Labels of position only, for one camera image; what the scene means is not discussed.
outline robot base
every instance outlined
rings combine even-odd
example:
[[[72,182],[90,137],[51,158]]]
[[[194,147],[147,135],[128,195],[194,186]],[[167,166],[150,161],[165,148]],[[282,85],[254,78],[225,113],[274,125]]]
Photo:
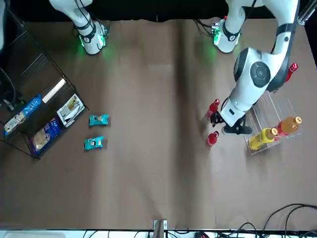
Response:
[[[221,52],[230,53],[233,51],[234,47],[237,45],[240,35],[236,37],[234,41],[228,41],[228,38],[223,32],[224,22],[225,22],[224,19],[220,20],[219,22],[219,29],[220,29],[221,35],[220,35],[219,42],[216,46]]]
[[[89,43],[85,42],[85,37],[79,36],[81,45],[89,55],[95,55],[106,46],[106,38],[108,36],[108,29],[101,23],[93,21],[96,27],[96,33],[91,38]]]

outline black wire rack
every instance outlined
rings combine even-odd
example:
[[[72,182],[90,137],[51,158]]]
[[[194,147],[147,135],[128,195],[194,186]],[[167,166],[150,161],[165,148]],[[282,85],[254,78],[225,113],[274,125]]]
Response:
[[[28,103],[38,94],[44,97],[61,80],[65,80],[64,85],[46,103],[42,101],[40,106],[9,134],[5,134],[4,125],[22,111],[25,104],[21,103],[19,106],[14,107],[13,110],[8,110],[5,104],[0,106],[0,124],[2,125],[0,141],[33,158],[39,159],[68,129],[60,123],[61,133],[58,138],[55,138],[40,154],[35,154],[32,150],[32,137],[52,118],[58,118],[57,110],[74,94],[81,100],[85,109],[88,109],[88,107],[81,99],[71,80],[35,38],[24,29],[24,23],[11,9],[8,10],[7,21],[11,21],[11,24],[13,22],[17,27],[13,40],[6,45],[1,53],[1,58],[5,58],[3,71],[6,76],[0,76],[2,78],[9,77],[15,87],[17,97],[22,102]]]

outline yellow bottle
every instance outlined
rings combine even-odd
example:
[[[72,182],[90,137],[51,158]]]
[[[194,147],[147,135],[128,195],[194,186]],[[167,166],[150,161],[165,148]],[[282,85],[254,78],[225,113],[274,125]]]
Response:
[[[276,128],[264,128],[258,135],[253,136],[249,140],[249,146],[252,150],[258,150],[261,145],[272,143],[277,135]]]

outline black background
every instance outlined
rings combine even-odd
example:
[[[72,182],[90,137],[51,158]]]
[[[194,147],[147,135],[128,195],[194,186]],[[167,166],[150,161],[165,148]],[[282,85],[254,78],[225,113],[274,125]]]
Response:
[[[300,12],[308,2],[309,0],[301,0]],[[11,7],[24,21],[70,21],[66,15],[55,10],[48,0],[11,0]],[[228,5],[225,0],[94,0],[87,10],[101,20],[145,19],[163,22],[171,19],[223,18],[228,13]],[[245,10],[248,14],[250,8],[246,7]],[[250,18],[274,18],[274,16],[262,6],[254,8]],[[305,25],[315,62],[317,61],[316,26],[315,12]]]

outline snack package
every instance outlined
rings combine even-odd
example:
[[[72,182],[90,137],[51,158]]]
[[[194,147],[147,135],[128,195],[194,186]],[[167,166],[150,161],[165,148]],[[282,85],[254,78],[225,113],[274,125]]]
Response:
[[[84,104],[78,96],[74,94],[63,107],[58,109],[57,114],[64,126],[69,127],[74,122],[74,118],[77,117],[84,108]]]
[[[22,111],[4,125],[5,135],[9,135],[19,124],[23,123],[42,103],[42,95],[38,94],[28,102]]]
[[[108,118],[109,118],[108,114],[101,115],[101,116],[91,115],[89,118],[89,126],[108,125]]]
[[[31,138],[34,154],[39,155],[41,151],[48,146],[59,134],[61,128],[57,118],[53,118],[33,138]]]
[[[9,135],[19,124],[26,120],[25,115],[20,111],[4,125],[5,135]]]
[[[23,108],[23,114],[25,115],[26,118],[28,118],[32,112],[36,110],[41,105],[42,102],[42,95],[38,94],[36,97],[34,97],[30,102],[25,105]]]
[[[101,148],[103,146],[103,140],[104,140],[103,136],[85,140],[85,150]]]

